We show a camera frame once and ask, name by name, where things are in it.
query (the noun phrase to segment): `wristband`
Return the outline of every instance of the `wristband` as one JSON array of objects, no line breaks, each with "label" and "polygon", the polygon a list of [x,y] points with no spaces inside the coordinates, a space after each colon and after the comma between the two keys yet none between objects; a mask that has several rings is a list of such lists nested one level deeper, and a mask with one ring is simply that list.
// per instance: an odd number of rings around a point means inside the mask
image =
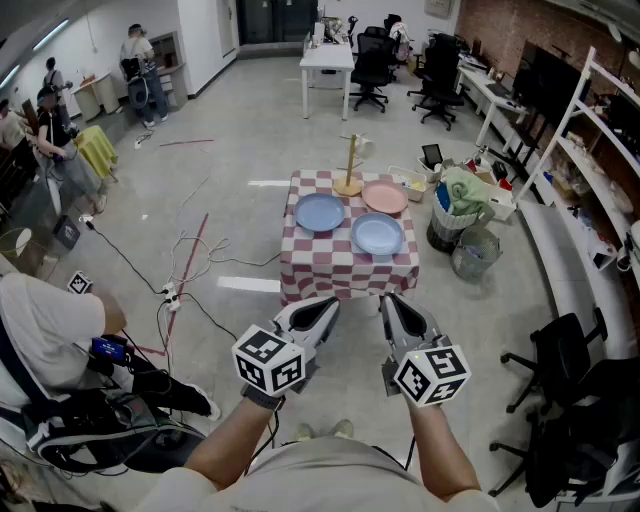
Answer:
[{"label": "wristband", "polygon": [[254,404],[263,407],[265,409],[270,409],[272,411],[279,411],[282,409],[282,406],[285,402],[284,395],[278,398],[274,398],[272,396],[263,393],[258,388],[250,386],[249,384],[245,385],[242,389],[242,396],[251,400]]}]

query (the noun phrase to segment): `gray floor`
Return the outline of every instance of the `gray floor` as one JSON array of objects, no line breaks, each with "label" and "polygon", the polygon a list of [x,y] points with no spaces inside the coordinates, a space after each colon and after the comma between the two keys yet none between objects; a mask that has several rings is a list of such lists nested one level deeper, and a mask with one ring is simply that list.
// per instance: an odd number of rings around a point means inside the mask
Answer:
[{"label": "gray floor", "polygon": [[[208,245],[213,247],[223,237],[231,239],[227,249],[216,253],[217,258],[259,262],[279,251],[287,188],[249,186],[248,181],[287,180],[296,169],[344,167],[348,143],[339,135],[352,132],[366,132],[376,142],[376,155],[361,166],[372,172],[384,172],[390,165],[413,169],[420,146],[426,143],[440,144],[445,157],[457,160],[476,150],[481,119],[472,109],[460,110],[451,132],[438,120],[421,125],[419,113],[411,111],[414,100],[405,94],[419,88],[419,82],[404,71],[397,83],[385,88],[390,95],[386,114],[364,105],[358,112],[351,109],[345,123],[340,119],[340,91],[315,89],[310,94],[311,116],[304,120],[297,62],[295,58],[237,62],[197,100],[159,124],[140,150],[133,147],[142,133],[137,128],[118,143],[120,181],[109,186],[107,209],[95,224],[157,289],[171,270],[176,211],[207,176],[210,179],[183,208],[179,229],[195,235],[208,213],[202,234]],[[326,86],[338,85],[335,76],[322,78]],[[215,142],[158,147],[209,138]],[[499,147],[495,140],[493,145]],[[410,209],[416,233],[424,234],[431,217],[430,195],[423,203],[412,203]],[[490,229],[500,237],[504,254],[474,285],[455,276],[448,257],[432,249],[426,236],[418,237],[421,264],[415,292],[416,300],[434,314],[442,330],[462,346],[473,371],[469,384],[445,410],[485,490],[503,481],[519,462],[509,454],[490,453],[489,442],[499,439],[526,446],[529,435],[526,408],[513,415],[505,413],[527,371],[502,366],[498,356],[512,350],[532,357],[529,333],[554,314],[543,270],[518,214],[507,223],[491,223]],[[190,249],[191,243],[185,243],[176,251],[179,275]],[[192,269],[201,268],[205,259],[206,250],[199,246]],[[76,269],[116,296],[127,314],[129,334],[138,344],[162,348],[154,318],[159,300],[95,233],[83,233],[50,282],[64,286]],[[236,334],[252,323],[268,327],[280,308],[278,294],[221,288],[219,276],[278,280],[278,262],[265,267],[214,264],[205,276],[186,286],[219,323]],[[225,414],[231,411],[241,387],[231,360],[231,338],[195,304],[185,302],[171,345],[177,377],[212,393]],[[376,300],[343,303],[334,334],[319,352],[321,369],[302,395],[290,396],[281,413],[278,441],[289,440],[300,421],[322,430],[348,417],[358,439],[405,459],[411,440],[409,418],[402,398],[385,396],[380,364],[387,354]],[[157,362],[164,364],[160,358]],[[417,471],[415,459],[412,470]],[[72,484],[90,499],[107,498],[130,510],[154,480],[151,475],[130,472],[121,478],[89,475]],[[504,511],[533,509],[522,485],[513,486],[498,501]]]}]

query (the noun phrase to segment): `person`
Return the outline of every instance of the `person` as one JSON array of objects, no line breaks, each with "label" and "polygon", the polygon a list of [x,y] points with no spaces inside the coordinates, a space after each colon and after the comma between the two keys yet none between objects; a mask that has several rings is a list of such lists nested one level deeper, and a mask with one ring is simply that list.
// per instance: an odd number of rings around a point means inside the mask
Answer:
[{"label": "person", "polygon": [[58,155],[56,164],[87,197],[93,208],[93,215],[102,213],[107,204],[107,196],[99,195],[102,181],[85,157],[71,142],[56,109],[56,90],[47,85],[38,92],[38,148],[46,155]]},{"label": "person", "polygon": [[[153,48],[149,40],[144,37],[146,32],[142,29],[142,25],[135,23],[129,27],[129,38],[122,44],[120,49],[120,69],[125,76],[125,80],[129,82],[127,73],[125,72],[122,61],[126,59],[138,59],[140,62],[140,69],[142,72],[142,78],[147,84],[149,92],[153,95],[156,101],[156,108],[160,115],[161,121],[166,121],[169,118],[167,111],[167,98],[162,90],[162,84],[158,77],[158,70],[156,69],[156,63],[153,61]],[[144,107],[136,109],[138,117],[143,118],[144,125],[147,128],[155,126],[153,120],[153,113],[151,107],[147,101]]]},{"label": "person", "polygon": [[[147,404],[173,407],[217,419],[220,410],[200,388],[146,371],[134,374],[113,366],[106,378],[94,371],[88,351],[91,340],[114,335],[127,325],[116,300],[93,285],[91,293],[69,293],[39,279],[11,272],[0,276],[0,328],[4,329],[25,366],[52,397],[80,389],[117,384],[127,393],[140,394]],[[138,365],[146,365],[138,358]],[[21,408],[28,399],[0,362],[0,405]],[[24,450],[24,436],[0,422],[0,443]]]},{"label": "person", "polygon": [[498,510],[481,492],[442,409],[417,408],[409,399],[422,482],[388,454],[354,441],[348,420],[334,427],[333,437],[317,438],[302,425],[298,442],[263,452],[238,480],[273,410],[283,405],[256,388],[248,387],[244,396],[183,468],[160,477],[135,512]]},{"label": "person", "polygon": [[0,101],[0,147],[11,152],[14,165],[35,176],[38,166],[27,140],[27,118],[9,108],[9,100]]},{"label": "person", "polygon": [[47,74],[44,76],[44,80],[42,80],[42,87],[46,87],[47,85],[54,87],[56,90],[56,98],[58,99],[58,111],[60,114],[60,120],[62,121],[62,126],[65,128],[71,124],[71,118],[69,117],[69,111],[67,110],[67,102],[64,99],[64,95],[62,91],[64,89],[71,89],[73,87],[72,82],[65,82],[62,78],[62,73],[56,69],[56,59],[53,57],[49,57],[47,59]]}]

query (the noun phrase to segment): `glass door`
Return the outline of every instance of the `glass door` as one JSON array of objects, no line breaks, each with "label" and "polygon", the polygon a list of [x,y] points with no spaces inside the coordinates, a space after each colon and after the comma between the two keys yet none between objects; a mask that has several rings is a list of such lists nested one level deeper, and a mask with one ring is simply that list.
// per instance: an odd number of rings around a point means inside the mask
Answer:
[{"label": "glass door", "polygon": [[237,0],[240,44],[302,42],[318,0]]}]

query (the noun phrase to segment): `desk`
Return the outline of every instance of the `desk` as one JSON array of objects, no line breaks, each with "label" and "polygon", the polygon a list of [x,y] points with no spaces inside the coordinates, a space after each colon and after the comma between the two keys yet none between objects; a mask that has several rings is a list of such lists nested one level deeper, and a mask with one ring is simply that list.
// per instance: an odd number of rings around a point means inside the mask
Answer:
[{"label": "desk", "polygon": [[[487,89],[487,85],[493,84],[495,82],[491,80],[485,73],[462,66],[459,66],[458,70],[460,71],[460,74],[458,76],[458,84],[456,85],[456,93],[460,94],[460,92],[462,91],[462,84],[465,80],[467,80],[475,87],[477,87],[480,93],[490,102],[489,111],[487,112],[484,124],[480,129],[478,138],[476,139],[476,146],[482,146],[484,137],[485,135],[487,135],[487,131],[489,130],[489,126],[491,125],[491,120],[493,119],[493,116],[496,113],[496,109],[498,107],[520,114],[520,117],[518,117],[518,123],[521,123],[524,120],[527,109],[521,105],[515,105],[515,103],[509,104],[510,100],[502,98],[500,96],[496,96],[489,89]],[[482,104],[478,102],[476,114],[480,115],[480,112],[482,112]]]},{"label": "desk", "polygon": [[108,72],[88,84],[76,87],[71,94],[76,99],[85,121],[93,119],[100,113],[100,105],[104,105],[107,114],[120,108],[118,96],[113,89],[111,74]]},{"label": "desk", "polygon": [[[287,196],[280,255],[281,302],[283,305],[318,295],[340,299],[405,292],[418,282],[420,261],[409,208],[395,216],[404,231],[402,249],[393,256],[374,256],[363,252],[351,240],[352,221],[368,213],[360,196],[338,196],[332,188],[341,171],[295,171]],[[389,180],[400,182],[391,174],[354,172],[363,182]],[[314,233],[296,224],[294,208],[308,194],[321,192],[340,198],[344,221],[333,231]]]},{"label": "desk", "polygon": [[351,84],[351,72],[354,69],[351,45],[343,44],[322,44],[317,48],[306,48],[300,61],[302,70],[302,117],[309,119],[308,105],[308,72],[313,73],[316,69],[335,69],[344,71],[344,103],[342,107],[342,119],[347,120],[349,110],[349,86]]}]

